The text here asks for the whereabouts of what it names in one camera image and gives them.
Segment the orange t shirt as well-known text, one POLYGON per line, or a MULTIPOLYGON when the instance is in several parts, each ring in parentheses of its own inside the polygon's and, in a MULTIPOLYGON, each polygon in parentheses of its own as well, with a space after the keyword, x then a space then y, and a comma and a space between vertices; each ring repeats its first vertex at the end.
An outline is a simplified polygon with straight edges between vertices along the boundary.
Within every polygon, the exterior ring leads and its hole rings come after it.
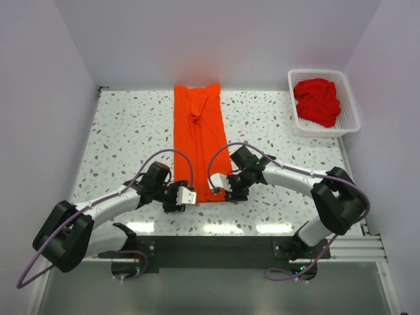
POLYGON ((214 194, 207 181, 211 158, 227 145, 220 92, 218 83, 193 89, 174 87, 173 146, 191 162, 198 203, 225 201, 224 193, 214 194))

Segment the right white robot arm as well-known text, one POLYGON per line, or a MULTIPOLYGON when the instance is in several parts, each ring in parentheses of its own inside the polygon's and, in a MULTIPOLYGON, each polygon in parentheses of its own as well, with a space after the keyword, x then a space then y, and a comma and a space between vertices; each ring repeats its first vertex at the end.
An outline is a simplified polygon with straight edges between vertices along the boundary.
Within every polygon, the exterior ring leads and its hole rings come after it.
POLYGON ((239 171, 219 177, 226 200, 245 201, 252 185, 264 184, 293 190, 314 202, 317 215, 279 246, 290 260, 308 257, 330 235, 345 235, 370 210, 368 197, 340 167, 329 171, 295 167, 274 156, 257 157, 248 146, 237 149, 230 159, 239 171))

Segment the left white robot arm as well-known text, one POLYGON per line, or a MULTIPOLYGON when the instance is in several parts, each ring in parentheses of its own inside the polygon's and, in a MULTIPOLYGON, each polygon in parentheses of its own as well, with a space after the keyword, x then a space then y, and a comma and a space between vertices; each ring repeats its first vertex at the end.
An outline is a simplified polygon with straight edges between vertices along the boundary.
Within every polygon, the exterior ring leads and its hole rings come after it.
POLYGON ((196 193, 188 181, 167 182, 168 166, 154 162, 134 181, 127 181, 110 194, 85 203, 57 203, 33 240, 40 251, 62 272, 73 270, 85 257, 140 257, 137 235, 128 226, 115 222, 118 235, 93 236, 95 229, 119 215, 137 210, 153 201, 166 213, 183 212, 195 204, 196 193))

